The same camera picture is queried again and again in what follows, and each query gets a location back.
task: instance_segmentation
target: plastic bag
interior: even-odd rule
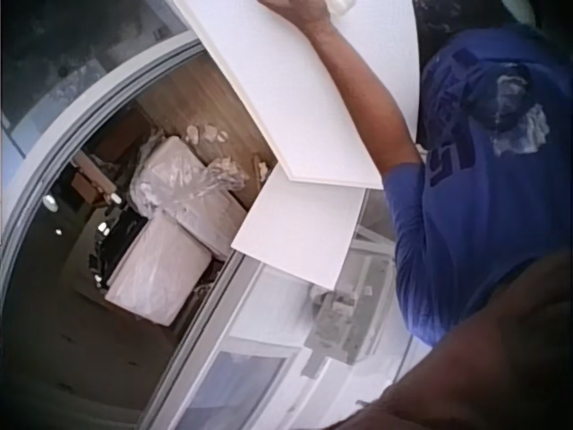
[[[178,137],[149,149],[142,149],[130,186],[134,207],[147,218],[157,211],[168,213],[225,259],[246,216],[227,191],[243,188],[248,176],[231,159],[205,167]]]

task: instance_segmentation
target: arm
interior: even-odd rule
[[[396,101],[332,25],[324,0],[259,1],[292,22],[308,38],[340,91],[381,175],[400,164],[421,164]]]

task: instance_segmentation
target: blue shirt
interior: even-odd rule
[[[424,342],[530,262],[571,246],[572,77],[565,56],[515,26],[462,33],[426,67],[426,164],[383,180],[398,301]]]

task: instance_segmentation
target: plastic wrap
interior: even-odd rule
[[[106,300],[168,326],[210,261],[203,245],[158,212],[110,277]]]
[[[246,211],[228,192],[244,187],[246,174],[230,159],[208,167],[178,138],[141,149],[130,186],[138,212],[152,218],[162,210],[220,259],[226,259]]]

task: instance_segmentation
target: window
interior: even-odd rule
[[[286,361],[219,352],[177,430],[240,430]]]

